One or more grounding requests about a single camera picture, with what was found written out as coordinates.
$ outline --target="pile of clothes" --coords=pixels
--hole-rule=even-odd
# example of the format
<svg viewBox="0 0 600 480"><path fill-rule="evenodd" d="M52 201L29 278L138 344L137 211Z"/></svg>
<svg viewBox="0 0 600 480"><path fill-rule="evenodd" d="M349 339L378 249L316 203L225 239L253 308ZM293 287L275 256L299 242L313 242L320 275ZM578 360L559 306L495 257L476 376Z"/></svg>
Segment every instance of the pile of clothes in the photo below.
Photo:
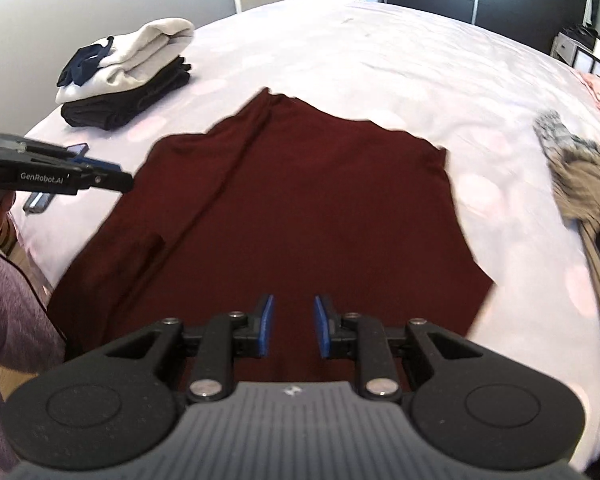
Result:
<svg viewBox="0 0 600 480"><path fill-rule="evenodd" d="M78 49L58 78L64 120L113 130L186 85L191 65L180 54L193 30L187 20L165 18Z"/></svg>

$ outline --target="maroon shirt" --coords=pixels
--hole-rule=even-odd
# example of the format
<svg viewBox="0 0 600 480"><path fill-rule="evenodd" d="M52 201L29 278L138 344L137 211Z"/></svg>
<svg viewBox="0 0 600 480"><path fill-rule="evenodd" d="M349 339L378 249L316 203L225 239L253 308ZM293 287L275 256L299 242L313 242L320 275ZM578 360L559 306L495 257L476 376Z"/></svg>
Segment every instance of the maroon shirt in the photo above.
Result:
<svg viewBox="0 0 600 480"><path fill-rule="evenodd" d="M53 294L93 349L164 317L189 325L276 297L270 357L238 380L346 380L324 362L314 294L387 326L465 334L491 286L456 219L446 151L267 89L206 135L160 140Z"/></svg>

